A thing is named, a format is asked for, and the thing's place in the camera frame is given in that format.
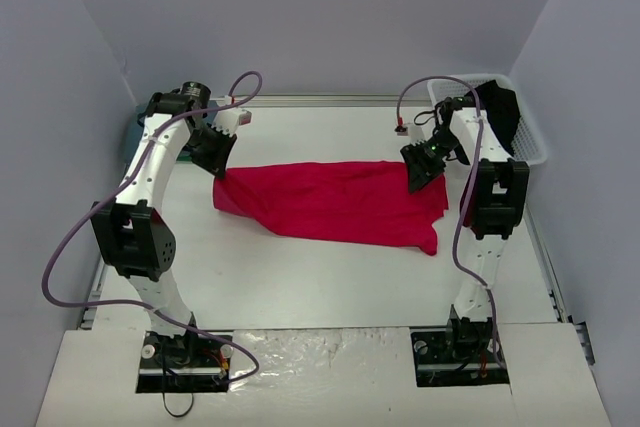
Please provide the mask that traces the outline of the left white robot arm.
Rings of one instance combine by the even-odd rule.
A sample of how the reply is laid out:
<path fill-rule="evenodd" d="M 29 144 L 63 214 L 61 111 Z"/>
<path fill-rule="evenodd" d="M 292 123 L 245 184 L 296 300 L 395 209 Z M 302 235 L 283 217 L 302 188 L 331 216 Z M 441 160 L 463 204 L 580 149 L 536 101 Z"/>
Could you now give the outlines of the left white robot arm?
<path fill-rule="evenodd" d="M 171 266 L 176 238 L 161 215 L 168 181 L 182 151 L 216 178 L 224 177 L 237 130 L 250 122 L 242 108 L 206 113 L 210 90 L 186 82 L 152 95 L 142 112 L 142 134 L 123 180 L 124 190 L 91 218 L 106 264 L 134 287 L 151 321 L 151 332 L 179 365 L 195 362 L 201 340 L 179 292 Z"/>

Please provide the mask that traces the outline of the red t shirt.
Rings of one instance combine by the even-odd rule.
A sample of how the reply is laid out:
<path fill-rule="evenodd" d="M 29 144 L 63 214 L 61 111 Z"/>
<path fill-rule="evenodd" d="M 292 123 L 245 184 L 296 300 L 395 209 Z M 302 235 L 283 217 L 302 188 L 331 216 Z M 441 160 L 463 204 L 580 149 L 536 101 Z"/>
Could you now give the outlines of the red t shirt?
<path fill-rule="evenodd" d="M 434 256 L 434 227 L 449 208 L 438 177 L 412 193 L 404 163 L 304 162 L 236 167 L 213 183 L 214 207 L 273 234 L 320 241 L 417 248 Z"/>

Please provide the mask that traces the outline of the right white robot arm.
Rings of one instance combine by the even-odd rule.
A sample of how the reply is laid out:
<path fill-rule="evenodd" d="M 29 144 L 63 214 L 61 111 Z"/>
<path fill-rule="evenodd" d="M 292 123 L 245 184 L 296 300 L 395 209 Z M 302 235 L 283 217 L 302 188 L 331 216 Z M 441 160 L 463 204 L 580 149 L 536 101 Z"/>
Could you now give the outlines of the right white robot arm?
<path fill-rule="evenodd" d="M 446 353 L 465 360 L 478 350 L 479 338 L 497 339 L 493 286 L 506 243 L 523 217 L 530 169 L 502 147 L 473 98 L 448 97 L 435 113 L 432 136 L 409 127 L 411 142 L 401 155 L 410 193 L 441 179 L 451 153 L 470 166 L 452 245 L 463 281 L 443 336 Z"/>

